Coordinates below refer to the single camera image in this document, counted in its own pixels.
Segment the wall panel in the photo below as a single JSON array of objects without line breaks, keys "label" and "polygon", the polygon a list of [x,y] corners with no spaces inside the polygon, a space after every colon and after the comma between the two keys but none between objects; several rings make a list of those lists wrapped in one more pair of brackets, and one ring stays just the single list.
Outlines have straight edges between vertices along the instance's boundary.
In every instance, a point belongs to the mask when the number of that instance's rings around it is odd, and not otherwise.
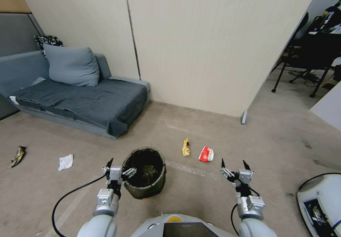
[{"label": "wall panel", "polygon": [[128,0],[151,99],[240,116],[311,0]]}]

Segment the gray pillow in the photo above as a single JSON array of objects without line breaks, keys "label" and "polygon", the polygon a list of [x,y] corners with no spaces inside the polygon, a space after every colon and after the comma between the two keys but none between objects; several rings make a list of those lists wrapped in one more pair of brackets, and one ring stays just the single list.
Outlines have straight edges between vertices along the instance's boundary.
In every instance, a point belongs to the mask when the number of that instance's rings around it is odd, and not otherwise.
[{"label": "gray pillow", "polygon": [[90,48],[43,46],[50,64],[51,80],[76,86],[98,84],[99,68]]}]

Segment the white cloth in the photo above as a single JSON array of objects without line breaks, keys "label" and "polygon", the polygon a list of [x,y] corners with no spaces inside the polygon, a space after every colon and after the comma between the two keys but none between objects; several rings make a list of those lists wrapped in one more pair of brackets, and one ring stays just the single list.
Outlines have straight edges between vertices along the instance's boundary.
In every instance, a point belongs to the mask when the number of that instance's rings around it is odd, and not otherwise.
[{"label": "white cloth", "polygon": [[69,154],[68,156],[59,158],[58,171],[62,171],[63,169],[70,168],[72,166],[73,160],[74,160],[73,154]]}]

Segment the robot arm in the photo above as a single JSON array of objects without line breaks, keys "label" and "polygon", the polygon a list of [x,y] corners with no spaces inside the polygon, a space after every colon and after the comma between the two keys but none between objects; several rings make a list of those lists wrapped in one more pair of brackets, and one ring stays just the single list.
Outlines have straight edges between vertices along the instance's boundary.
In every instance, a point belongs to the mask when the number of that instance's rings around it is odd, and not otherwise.
[{"label": "robot arm", "polygon": [[117,224],[113,218],[117,215],[118,201],[121,198],[122,181],[131,178],[135,173],[135,168],[122,172],[121,166],[111,167],[113,159],[108,162],[102,171],[107,176],[107,188],[99,190],[97,204],[93,218],[85,223],[77,237],[114,237],[116,236]]},{"label": "robot arm", "polygon": [[254,171],[251,171],[250,166],[243,160],[245,169],[239,169],[238,172],[229,171],[225,167],[224,160],[221,159],[220,172],[232,182],[233,188],[238,194],[237,211],[242,222],[239,225],[240,237],[277,237],[272,229],[262,222],[263,209],[265,202],[259,193],[250,187],[250,182]]}]

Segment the robot screen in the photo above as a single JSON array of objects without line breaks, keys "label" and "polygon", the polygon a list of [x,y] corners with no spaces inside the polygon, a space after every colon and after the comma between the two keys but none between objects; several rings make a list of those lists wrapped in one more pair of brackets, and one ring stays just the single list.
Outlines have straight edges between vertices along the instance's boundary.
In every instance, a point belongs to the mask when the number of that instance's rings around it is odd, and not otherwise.
[{"label": "robot screen", "polygon": [[163,237],[197,236],[197,237],[218,237],[203,223],[165,223],[163,227]]}]

